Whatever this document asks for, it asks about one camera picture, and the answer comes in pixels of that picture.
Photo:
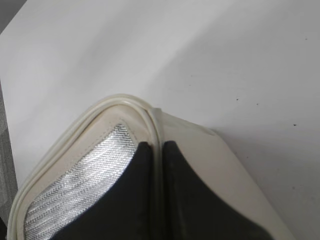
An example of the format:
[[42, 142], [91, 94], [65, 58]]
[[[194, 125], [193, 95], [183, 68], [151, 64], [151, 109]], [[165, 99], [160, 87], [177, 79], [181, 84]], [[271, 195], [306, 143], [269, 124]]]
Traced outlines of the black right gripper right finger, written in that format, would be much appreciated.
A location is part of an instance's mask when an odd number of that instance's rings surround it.
[[199, 178], [178, 145], [162, 148], [166, 226], [170, 240], [251, 240], [252, 223]]

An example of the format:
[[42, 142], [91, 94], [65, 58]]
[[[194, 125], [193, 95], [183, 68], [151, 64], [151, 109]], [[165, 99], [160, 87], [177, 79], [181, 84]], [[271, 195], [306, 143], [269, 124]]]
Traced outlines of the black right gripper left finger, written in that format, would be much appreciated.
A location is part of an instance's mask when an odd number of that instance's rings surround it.
[[158, 240], [152, 191], [153, 150], [138, 144], [116, 183], [93, 206], [60, 230], [62, 240]]

